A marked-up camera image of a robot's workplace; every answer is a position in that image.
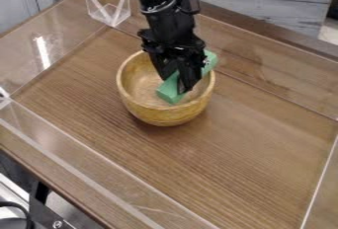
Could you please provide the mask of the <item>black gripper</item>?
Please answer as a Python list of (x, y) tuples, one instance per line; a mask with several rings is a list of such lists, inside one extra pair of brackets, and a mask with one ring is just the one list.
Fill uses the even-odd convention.
[(174, 40), (159, 40), (151, 29), (139, 30), (138, 36), (162, 79), (166, 80), (178, 68), (178, 92), (183, 94), (191, 91), (202, 79), (205, 41), (195, 34)]

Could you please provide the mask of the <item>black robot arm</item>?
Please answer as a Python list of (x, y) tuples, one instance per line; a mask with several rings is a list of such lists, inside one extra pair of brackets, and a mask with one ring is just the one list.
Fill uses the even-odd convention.
[(139, 3), (149, 22), (149, 27), (138, 32), (143, 51), (163, 80), (178, 72), (177, 91), (183, 94), (202, 79), (205, 67), (206, 43), (194, 33), (194, 16), (201, 6), (193, 9), (190, 0), (139, 0)]

